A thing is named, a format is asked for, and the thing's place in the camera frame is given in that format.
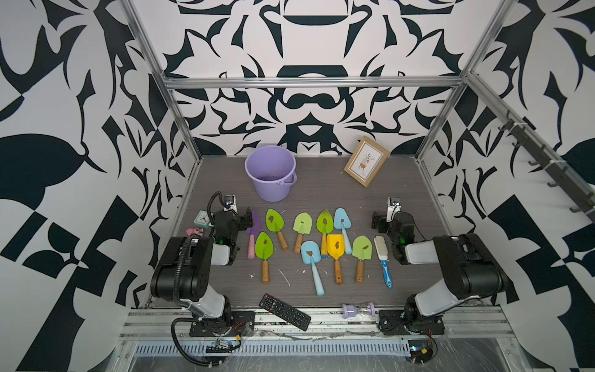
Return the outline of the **purple trowel pink handle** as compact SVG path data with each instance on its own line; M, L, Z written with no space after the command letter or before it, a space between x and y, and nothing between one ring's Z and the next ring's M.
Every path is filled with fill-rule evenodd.
M253 225L246 230L249 235L247 259L253 260L256 257L255 244L258 234L261 231L261 221L258 213L255 210L251 211Z

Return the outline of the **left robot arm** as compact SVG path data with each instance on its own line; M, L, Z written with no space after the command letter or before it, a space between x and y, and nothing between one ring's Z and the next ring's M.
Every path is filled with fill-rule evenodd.
M233 264L240 250L238 236L253 222L251 209L243 215L223 209L206 218L200 233L170 238L150 281L152 296L189 311L194 321L230 327L229 299L209 284L210 271Z

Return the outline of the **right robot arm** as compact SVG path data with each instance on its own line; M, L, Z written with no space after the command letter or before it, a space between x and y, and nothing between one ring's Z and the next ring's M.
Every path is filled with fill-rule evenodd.
M384 333L444 333L443 315L468 300L491 298L507 290L508 276L475 233L439 236L415 242L415 220L405 212L374 212L371 228L390 240L402 265L437 264L442 278L409 296L401 314L381 313Z

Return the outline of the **white blue cleaning brush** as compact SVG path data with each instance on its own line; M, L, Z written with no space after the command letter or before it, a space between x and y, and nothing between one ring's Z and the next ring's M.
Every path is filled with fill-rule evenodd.
M381 265L382 265L382 272L383 272L385 285L387 286L388 289L392 289L393 281L392 281L392 277L390 275L390 270L388 267L389 260L388 260L388 249L387 249L386 241L385 241L384 237L382 237L381 235L375 236L373 241L374 241L374 245L376 247L378 259L380 260Z

